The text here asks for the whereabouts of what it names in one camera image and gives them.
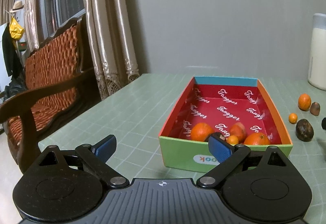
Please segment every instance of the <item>blue box side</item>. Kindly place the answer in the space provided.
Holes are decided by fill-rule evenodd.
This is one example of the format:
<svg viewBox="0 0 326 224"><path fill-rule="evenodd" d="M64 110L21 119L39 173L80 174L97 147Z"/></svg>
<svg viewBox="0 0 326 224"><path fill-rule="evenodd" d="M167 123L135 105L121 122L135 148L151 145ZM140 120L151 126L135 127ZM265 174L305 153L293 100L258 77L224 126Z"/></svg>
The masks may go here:
<svg viewBox="0 0 326 224"><path fill-rule="evenodd" d="M195 76L195 82L196 84L257 87L256 78L246 77Z"/></svg>

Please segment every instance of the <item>green box side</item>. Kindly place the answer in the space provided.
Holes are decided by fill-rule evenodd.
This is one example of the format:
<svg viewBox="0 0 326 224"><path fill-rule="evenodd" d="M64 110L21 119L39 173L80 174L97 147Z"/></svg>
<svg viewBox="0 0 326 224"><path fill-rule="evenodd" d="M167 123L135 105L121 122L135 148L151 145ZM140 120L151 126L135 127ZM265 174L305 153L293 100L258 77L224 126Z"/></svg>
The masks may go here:
<svg viewBox="0 0 326 224"><path fill-rule="evenodd" d="M171 137L159 136L163 162L166 167L206 173L216 165L197 163L194 156L212 156L207 142L196 142ZM293 145L276 145L288 157ZM249 145L251 150L265 151L268 145Z"/></svg>

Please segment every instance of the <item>open cardboard box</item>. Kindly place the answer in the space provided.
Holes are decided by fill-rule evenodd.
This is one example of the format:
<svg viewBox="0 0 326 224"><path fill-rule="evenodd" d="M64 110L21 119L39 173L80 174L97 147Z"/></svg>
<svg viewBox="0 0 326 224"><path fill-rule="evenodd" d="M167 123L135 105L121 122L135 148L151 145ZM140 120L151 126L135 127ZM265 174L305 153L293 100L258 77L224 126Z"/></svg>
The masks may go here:
<svg viewBox="0 0 326 224"><path fill-rule="evenodd" d="M248 135L266 134L271 145L288 156L293 147L289 133L264 86L258 79L195 76L177 100L160 134L164 165L206 173L219 162L208 151L207 142L190 140L199 122L229 136L228 128L242 122ZM265 150L268 145L249 145Z"/></svg>

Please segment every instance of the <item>table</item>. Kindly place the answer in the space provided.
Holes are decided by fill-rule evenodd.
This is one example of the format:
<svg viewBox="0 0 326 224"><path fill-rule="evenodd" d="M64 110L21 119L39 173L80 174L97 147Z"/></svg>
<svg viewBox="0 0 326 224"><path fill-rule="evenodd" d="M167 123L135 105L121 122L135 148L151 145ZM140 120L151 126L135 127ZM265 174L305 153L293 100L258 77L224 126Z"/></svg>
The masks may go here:
<svg viewBox="0 0 326 224"><path fill-rule="evenodd" d="M39 143L41 151L51 144L61 149L75 149L82 143L95 144L109 134L117 138L117 151L107 162L109 166L132 180L139 178L181 178L197 180L202 173L166 168L159 148L158 134L191 75L143 74L106 100L92 107L60 130ZM313 193L305 220L309 224L326 223L326 132L321 121L326 117L326 92L306 80L287 81L260 78L273 99L293 141L291 162L306 179ZM320 115L298 109L298 97L311 96L321 105ZM295 112L306 118L314 128L311 142L295 136L295 125L287 121Z"/></svg>

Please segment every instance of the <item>gray lid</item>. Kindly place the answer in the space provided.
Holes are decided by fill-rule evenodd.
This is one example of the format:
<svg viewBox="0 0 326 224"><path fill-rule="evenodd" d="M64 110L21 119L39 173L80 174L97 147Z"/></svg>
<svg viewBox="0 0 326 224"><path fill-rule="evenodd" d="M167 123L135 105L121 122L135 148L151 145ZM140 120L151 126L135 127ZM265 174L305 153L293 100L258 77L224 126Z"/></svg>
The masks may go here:
<svg viewBox="0 0 326 224"><path fill-rule="evenodd" d="M326 29L326 15L314 14L314 28Z"/></svg>

